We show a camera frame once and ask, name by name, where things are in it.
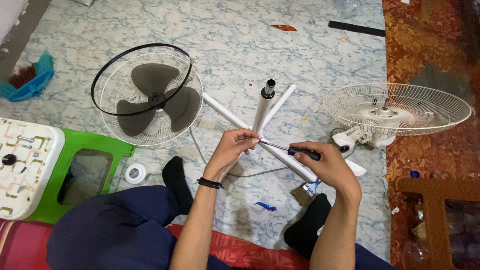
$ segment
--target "dark gray fan blade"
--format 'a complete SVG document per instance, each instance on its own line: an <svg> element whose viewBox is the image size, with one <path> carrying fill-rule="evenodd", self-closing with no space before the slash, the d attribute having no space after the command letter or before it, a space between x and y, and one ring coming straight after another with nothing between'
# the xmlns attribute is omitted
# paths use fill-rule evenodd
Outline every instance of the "dark gray fan blade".
<svg viewBox="0 0 480 270"><path fill-rule="evenodd" d="M143 111L152 107L150 103L130 103L124 99L117 104L117 113L126 114ZM155 116L155 109L134 116L117 116L120 128L123 132L131 137L137 136L148 127Z"/></svg>
<svg viewBox="0 0 480 270"><path fill-rule="evenodd" d="M175 90L174 88L165 93L169 97ZM200 95L195 89L182 87L180 91L167 101L163 109L172 121L172 131L178 132L187 127L197 116L200 107Z"/></svg>
<svg viewBox="0 0 480 270"><path fill-rule="evenodd" d="M147 96L153 93L165 93L167 85L175 79L180 71L164 64L141 64L132 70L133 84Z"/></svg>

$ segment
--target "foot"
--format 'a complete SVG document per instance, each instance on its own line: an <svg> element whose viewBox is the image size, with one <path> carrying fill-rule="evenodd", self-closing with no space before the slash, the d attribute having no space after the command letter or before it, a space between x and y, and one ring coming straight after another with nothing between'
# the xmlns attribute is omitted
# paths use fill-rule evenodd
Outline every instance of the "foot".
<svg viewBox="0 0 480 270"><path fill-rule="evenodd" d="M179 215L188 215L193 204L193 197L185 180L183 160L175 156L163 168L163 182L172 191L179 205Z"/></svg>
<svg viewBox="0 0 480 270"><path fill-rule="evenodd" d="M325 194L315 196L303 217L285 230L285 243L310 259L317 242L317 232L325 224L330 209L332 206Z"/></svg>

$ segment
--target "forearm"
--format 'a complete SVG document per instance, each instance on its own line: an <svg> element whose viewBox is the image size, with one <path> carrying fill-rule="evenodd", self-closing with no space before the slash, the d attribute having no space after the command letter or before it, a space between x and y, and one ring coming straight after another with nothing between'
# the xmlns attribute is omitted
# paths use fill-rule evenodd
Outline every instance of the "forearm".
<svg viewBox="0 0 480 270"><path fill-rule="evenodd" d="M361 193L336 193L325 225L318 237L310 259L310 269L354 269L355 237Z"/></svg>
<svg viewBox="0 0 480 270"><path fill-rule="evenodd" d="M216 180L216 175L204 174ZM216 189L200 185L170 261L171 270L206 269L215 213Z"/></svg>

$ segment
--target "white stool top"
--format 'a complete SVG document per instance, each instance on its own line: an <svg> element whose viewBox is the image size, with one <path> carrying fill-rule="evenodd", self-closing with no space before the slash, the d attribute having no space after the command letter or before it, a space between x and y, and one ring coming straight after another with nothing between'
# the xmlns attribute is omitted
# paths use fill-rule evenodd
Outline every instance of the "white stool top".
<svg viewBox="0 0 480 270"><path fill-rule="evenodd" d="M21 220L35 211L64 144L57 127L0 117L0 159L16 157L12 165L0 163L0 218Z"/></svg>

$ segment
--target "black bracelet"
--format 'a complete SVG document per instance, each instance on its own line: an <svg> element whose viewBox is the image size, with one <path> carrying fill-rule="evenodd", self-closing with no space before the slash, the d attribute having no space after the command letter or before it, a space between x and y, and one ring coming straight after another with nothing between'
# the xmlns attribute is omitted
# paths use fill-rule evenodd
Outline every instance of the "black bracelet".
<svg viewBox="0 0 480 270"><path fill-rule="evenodd" d="M198 179L197 181L198 181L198 184L208 186L208 187L211 187L211 188L214 188L214 189L223 188L223 185L220 184L219 182L213 182L213 181L207 180L203 177L200 177L200 179Z"/></svg>

